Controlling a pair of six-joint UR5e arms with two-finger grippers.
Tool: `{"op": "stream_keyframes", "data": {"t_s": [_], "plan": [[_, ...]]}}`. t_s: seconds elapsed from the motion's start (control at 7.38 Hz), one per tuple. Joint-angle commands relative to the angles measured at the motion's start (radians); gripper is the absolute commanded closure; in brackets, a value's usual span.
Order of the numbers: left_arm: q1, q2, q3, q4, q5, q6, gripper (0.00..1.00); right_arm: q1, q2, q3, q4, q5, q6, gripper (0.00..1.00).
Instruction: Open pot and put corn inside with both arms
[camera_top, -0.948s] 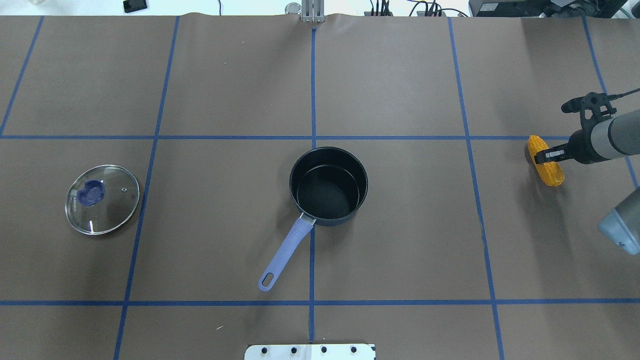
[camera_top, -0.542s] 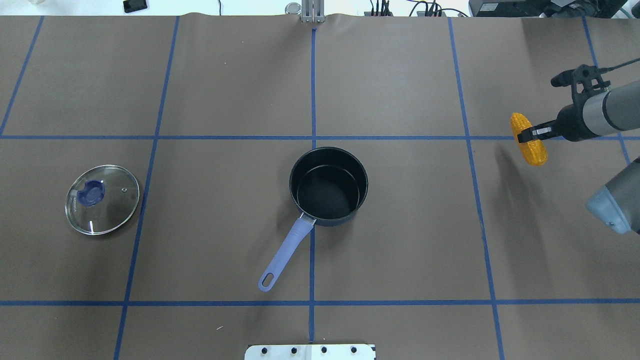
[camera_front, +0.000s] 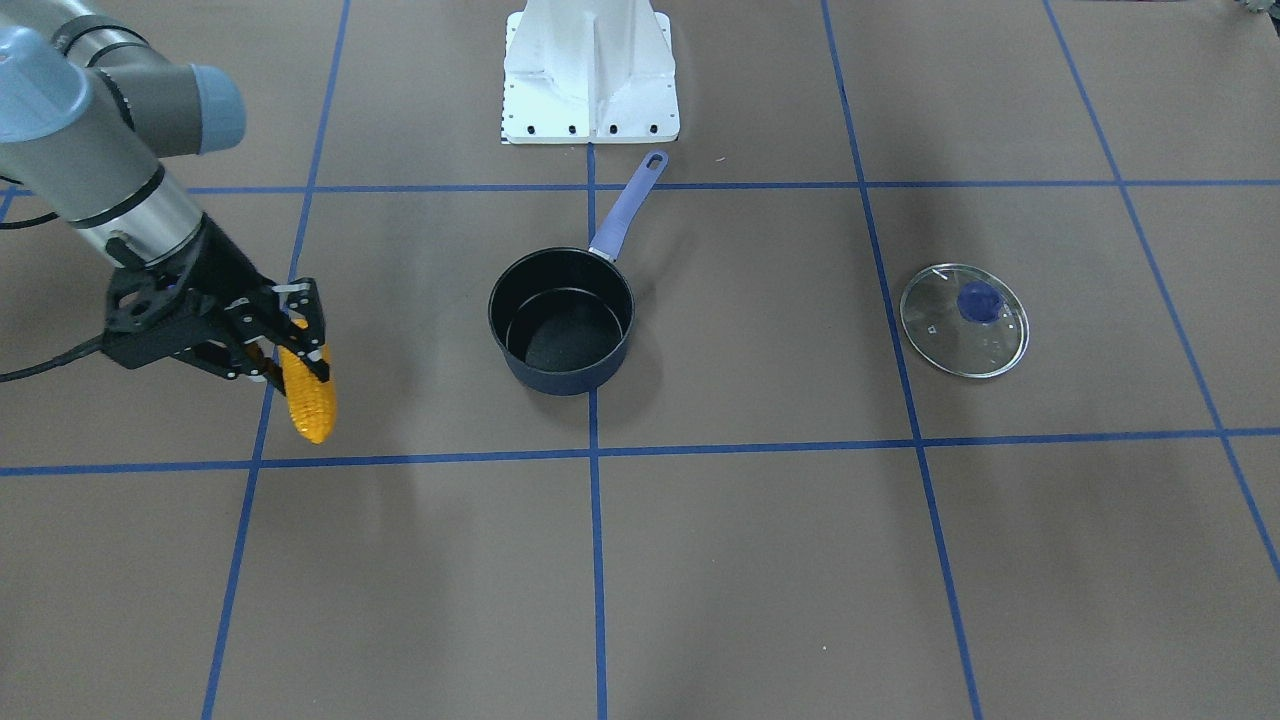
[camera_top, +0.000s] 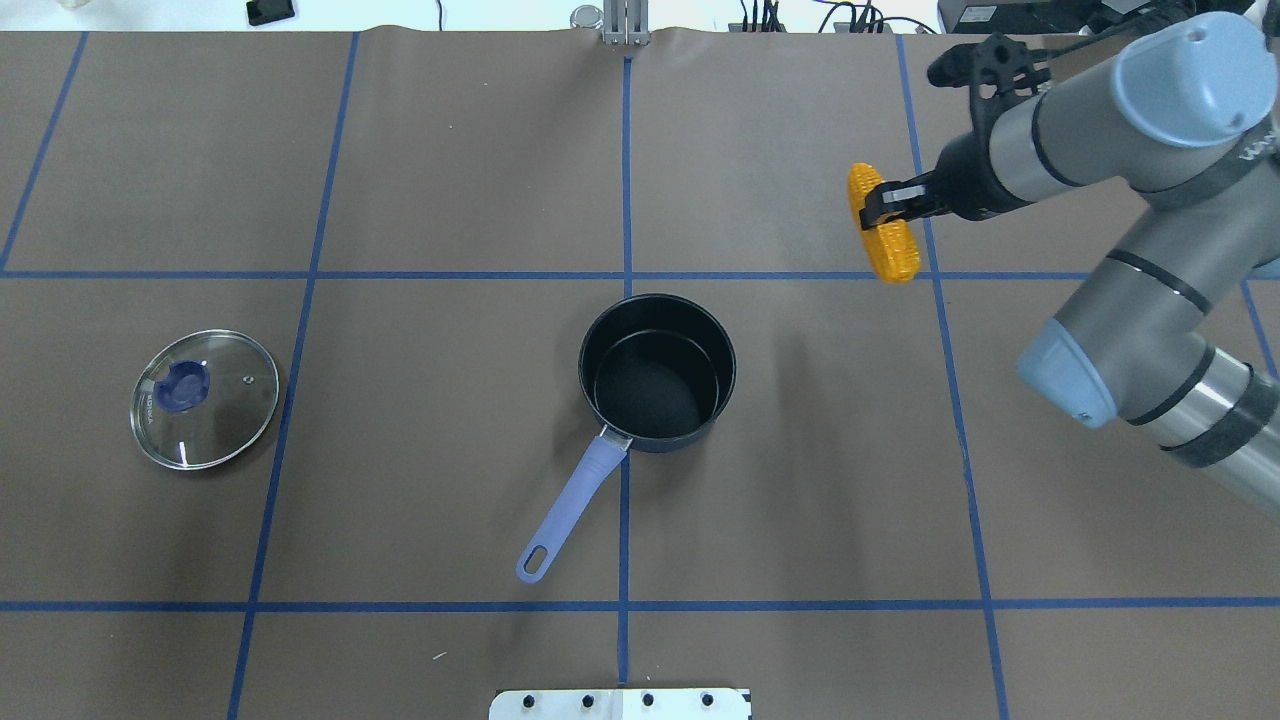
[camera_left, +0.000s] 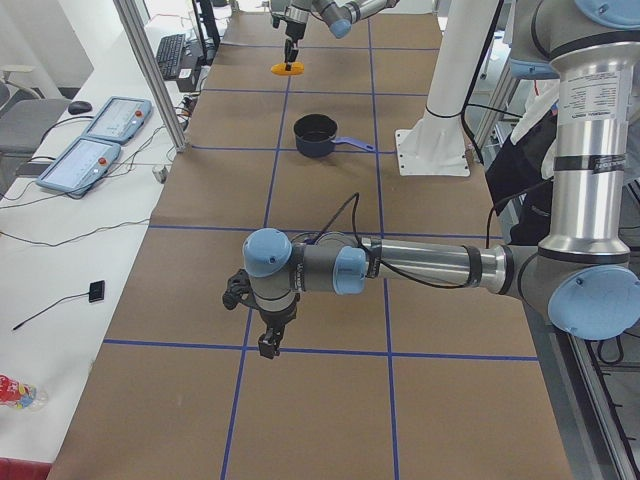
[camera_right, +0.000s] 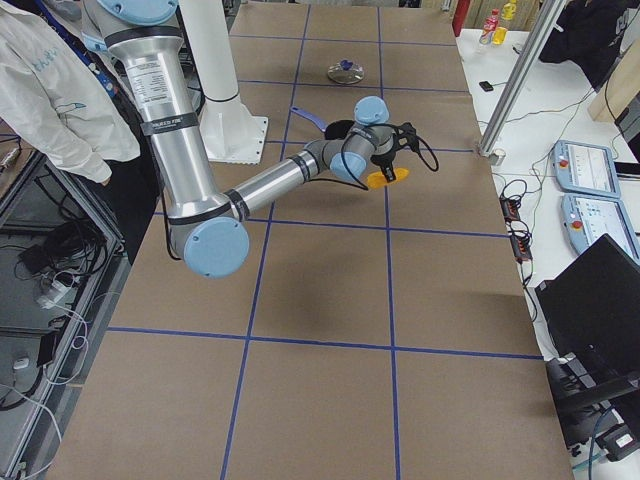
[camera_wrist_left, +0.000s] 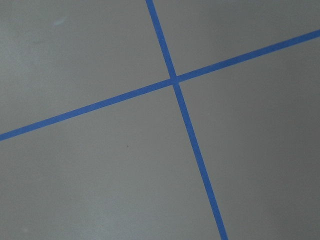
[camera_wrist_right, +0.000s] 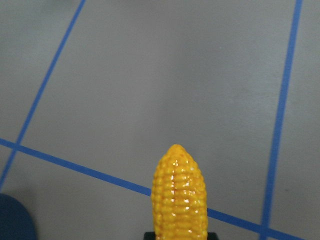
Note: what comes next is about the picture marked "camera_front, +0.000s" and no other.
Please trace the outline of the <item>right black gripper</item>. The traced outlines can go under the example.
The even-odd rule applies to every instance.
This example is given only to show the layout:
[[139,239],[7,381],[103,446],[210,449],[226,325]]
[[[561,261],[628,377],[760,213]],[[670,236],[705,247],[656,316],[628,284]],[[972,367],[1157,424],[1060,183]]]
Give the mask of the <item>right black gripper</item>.
[[[314,278],[276,284],[261,275],[209,215],[200,218],[179,249],[151,263],[150,268],[165,261],[195,264],[198,286],[218,297],[232,336],[230,340],[197,343],[197,369],[225,380],[248,377],[270,386],[332,380],[326,323]],[[257,345],[260,340],[280,348],[282,368],[262,352]]]

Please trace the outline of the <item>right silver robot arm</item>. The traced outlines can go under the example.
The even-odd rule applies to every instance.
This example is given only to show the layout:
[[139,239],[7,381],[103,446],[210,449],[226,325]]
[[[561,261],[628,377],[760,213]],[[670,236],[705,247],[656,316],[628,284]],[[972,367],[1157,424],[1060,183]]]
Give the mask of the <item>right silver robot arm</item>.
[[128,369],[174,357],[280,393],[329,386],[316,282],[262,275],[165,167],[243,140],[244,100],[224,70],[169,61],[92,3],[5,1],[1,81],[3,178],[113,265],[102,331],[5,382],[104,354]]

